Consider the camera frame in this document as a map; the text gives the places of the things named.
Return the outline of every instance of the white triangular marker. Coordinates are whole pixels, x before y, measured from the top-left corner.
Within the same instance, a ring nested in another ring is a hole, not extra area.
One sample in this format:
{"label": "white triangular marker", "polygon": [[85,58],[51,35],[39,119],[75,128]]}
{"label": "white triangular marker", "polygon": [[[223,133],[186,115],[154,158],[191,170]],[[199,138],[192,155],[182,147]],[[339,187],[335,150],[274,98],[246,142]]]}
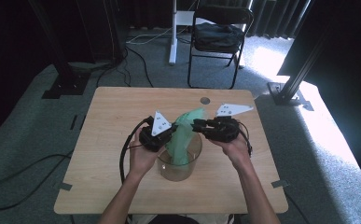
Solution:
{"label": "white triangular marker", "polygon": [[251,105],[229,105],[229,104],[223,104],[218,108],[217,112],[215,112],[215,115],[217,117],[223,117],[223,116],[234,116],[237,114],[241,114],[243,112],[252,110],[253,107]]}
{"label": "white triangular marker", "polygon": [[151,132],[151,135],[157,136],[158,134],[165,132],[171,127],[171,122],[169,122],[165,117],[163,117],[159,110],[157,110],[154,117],[153,131]]}

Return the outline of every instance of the green cloth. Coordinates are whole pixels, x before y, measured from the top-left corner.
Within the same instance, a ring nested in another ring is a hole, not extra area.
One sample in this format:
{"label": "green cloth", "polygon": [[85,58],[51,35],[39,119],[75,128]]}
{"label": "green cloth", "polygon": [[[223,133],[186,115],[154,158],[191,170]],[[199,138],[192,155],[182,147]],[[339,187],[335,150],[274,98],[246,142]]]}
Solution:
{"label": "green cloth", "polygon": [[172,157],[173,165],[184,165],[188,163],[187,147],[194,137],[191,123],[194,119],[207,119],[204,108],[197,108],[177,118],[175,124],[178,125],[176,132],[172,134],[172,139],[165,146]]}

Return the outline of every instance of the black chair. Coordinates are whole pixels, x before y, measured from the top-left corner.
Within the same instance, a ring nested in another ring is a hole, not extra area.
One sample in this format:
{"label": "black chair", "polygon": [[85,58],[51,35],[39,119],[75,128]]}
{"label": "black chair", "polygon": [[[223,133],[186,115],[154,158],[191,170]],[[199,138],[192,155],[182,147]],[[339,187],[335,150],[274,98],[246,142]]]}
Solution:
{"label": "black chair", "polygon": [[[209,22],[197,24],[199,19]],[[191,44],[189,49],[189,64],[187,83],[190,88],[202,88],[192,86],[191,67],[193,57],[229,59],[229,66],[236,53],[238,60],[235,62],[235,72],[233,75],[232,89],[238,74],[239,59],[242,57],[244,40],[251,24],[253,23],[253,13],[246,7],[224,7],[224,6],[203,6],[197,8],[194,13],[191,31]],[[244,29],[240,29],[234,24],[244,24]],[[210,53],[194,54],[193,51],[213,52],[220,54],[230,54],[230,57],[216,56]]]}

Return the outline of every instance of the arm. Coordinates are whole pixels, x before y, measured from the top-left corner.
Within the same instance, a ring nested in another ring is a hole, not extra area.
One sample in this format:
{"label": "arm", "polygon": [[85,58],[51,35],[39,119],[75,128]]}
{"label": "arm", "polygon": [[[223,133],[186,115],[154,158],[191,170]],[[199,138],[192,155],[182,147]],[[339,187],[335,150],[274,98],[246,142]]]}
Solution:
{"label": "arm", "polygon": [[230,143],[211,142],[223,148],[223,152],[238,172],[251,223],[280,223],[259,182],[243,137],[239,134],[238,138]]}
{"label": "arm", "polygon": [[130,171],[116,196],[114,196],[110,204],[105,208],[99,224],[125,223],[134,194],[143,176],[151,169],[155,159],[162,150],[164,150],[163,147],[159,152],[151,152],[144,147],[138,147],[141,145],[139,142],[140,131],[141,129],[135,133],[134,141],[130,143]]}

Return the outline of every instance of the clear glass container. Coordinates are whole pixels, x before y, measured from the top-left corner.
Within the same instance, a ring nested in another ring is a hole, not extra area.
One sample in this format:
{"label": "clear glass container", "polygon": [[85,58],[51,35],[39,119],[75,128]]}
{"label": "clear glass container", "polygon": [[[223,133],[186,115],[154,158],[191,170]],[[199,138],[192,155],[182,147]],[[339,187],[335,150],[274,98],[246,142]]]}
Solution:
{"label": "clear glass container", "polygon": [[188,163],[182,165],[171,164],[171,155],[169,155],[167,150],[163,151],[157,159],[160,174],[171,181],[182,181],[189,178],[201,154],[201,150],[201,137],[196,133],[187,147]]}

